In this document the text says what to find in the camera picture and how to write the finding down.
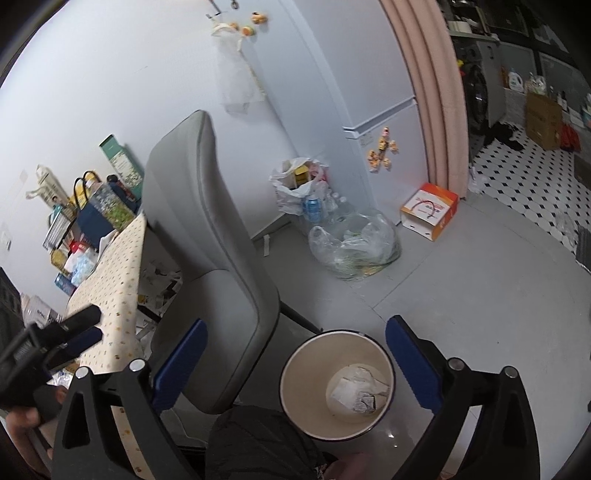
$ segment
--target orange box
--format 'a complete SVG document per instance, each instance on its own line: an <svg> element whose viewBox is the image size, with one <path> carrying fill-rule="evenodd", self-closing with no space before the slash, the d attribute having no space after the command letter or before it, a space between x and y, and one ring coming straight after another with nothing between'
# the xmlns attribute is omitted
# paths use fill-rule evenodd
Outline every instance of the orange box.
<svg viewBox="0 0 591 480"><path fill-rule="evenodd" d="M400 209L402 224L434 241L456 214L458 201L455 193L426 183Z"/></svg>

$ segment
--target black and white tile floor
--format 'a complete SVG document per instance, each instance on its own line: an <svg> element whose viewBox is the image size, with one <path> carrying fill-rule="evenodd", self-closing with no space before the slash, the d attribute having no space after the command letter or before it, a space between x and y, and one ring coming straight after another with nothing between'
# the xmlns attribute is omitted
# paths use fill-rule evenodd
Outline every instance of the black and white tile floor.
<svg viewBox="0 0 591 480"><path fill-rule="evenodd" d="M544 151L518 127L515 151L494 140L475 157L476 172L488 177L484 193L513 208L571 251L575 246L556 228L567 213L576 225L591 224L591 191L574 178L573 154Z"/></svg>

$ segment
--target cardboard box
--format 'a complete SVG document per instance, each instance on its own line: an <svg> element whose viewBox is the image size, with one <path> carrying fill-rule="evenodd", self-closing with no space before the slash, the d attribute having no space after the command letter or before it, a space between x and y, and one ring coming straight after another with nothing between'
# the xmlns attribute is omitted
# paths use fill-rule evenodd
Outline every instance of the cardboard box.
<svg viewBox="0 0 591 480"><path fill-rule="evenodd" d="M544 150L560 147L562 107L545 95L528 93L525 103L527 136Z"/></svg>
<svg viewBox="0 0 591 480"><path fill-rule="evenodd" d="M402 224L434 241L456 214L458 201L455 193L426 183L400 209Z"/></svg>

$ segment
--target table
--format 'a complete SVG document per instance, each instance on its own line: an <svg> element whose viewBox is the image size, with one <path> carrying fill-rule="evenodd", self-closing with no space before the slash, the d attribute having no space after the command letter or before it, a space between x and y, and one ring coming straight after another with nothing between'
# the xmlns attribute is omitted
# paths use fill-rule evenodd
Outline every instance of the table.
<svg viewBox="0 0 591 480"><path fill-rule="evenodd" d="M102 341L80 357L80 366L89 367L95 374L120 371L134 358L144 356L135 338L135 313L146 226L146 218L140 213L113 240L95 271L68 302L66 316L91 303L100 307L103 313L98 325L103 332ZM131 432L125 410L113 407L113 417L136 474L146 480L153 479Z"/></svg>

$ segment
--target refrigerator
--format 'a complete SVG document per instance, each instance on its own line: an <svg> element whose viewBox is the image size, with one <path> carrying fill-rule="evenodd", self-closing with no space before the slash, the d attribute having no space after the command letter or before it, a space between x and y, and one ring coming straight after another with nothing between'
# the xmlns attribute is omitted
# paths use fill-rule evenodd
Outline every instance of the refrigerator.
<svg viewBox="0 0 591 480"><path fill-rule="evenodd" d="M331 188L358 209L400 221L400 207L427 181L413 86L379 0L241 0L268 22L242 51L298 155L329 166ZM367 156L384 127L396 141L390 170Z"/></svg>

